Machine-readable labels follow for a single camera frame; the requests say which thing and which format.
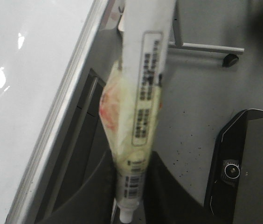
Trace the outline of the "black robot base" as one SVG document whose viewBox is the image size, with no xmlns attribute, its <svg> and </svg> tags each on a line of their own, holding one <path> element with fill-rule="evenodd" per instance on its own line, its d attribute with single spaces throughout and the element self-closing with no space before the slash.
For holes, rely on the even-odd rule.
<svg viewBox="0 0 263 224">
<path fill-rule="evenodd" d="M 225 224 L 263 224 L 263 110 L 240 111 L 218 133 L 204 206 Z"/>
</svg>

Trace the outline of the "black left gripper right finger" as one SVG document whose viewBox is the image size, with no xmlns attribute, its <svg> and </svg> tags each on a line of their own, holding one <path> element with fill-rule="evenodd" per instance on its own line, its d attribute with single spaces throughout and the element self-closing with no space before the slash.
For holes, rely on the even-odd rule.
<svg viewBox="0 0 263 224">
<path fill-rule="evenodd" d="M 206 213 L 152 152 L 143 194 L 148 224 L 205 224 Z"/>
</svg>

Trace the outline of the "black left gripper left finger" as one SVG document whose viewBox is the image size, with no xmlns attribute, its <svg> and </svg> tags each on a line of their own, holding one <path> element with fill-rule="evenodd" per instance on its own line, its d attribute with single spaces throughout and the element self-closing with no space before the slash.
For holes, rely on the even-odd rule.
<svg viewBox="0 0 263 224">
<path fill-rule="evenodd" d="M 104 152 L 81 188 L 41 224 L 109 224 L 115 197 L 116 170 L 111 151 Z"/>
</svg>

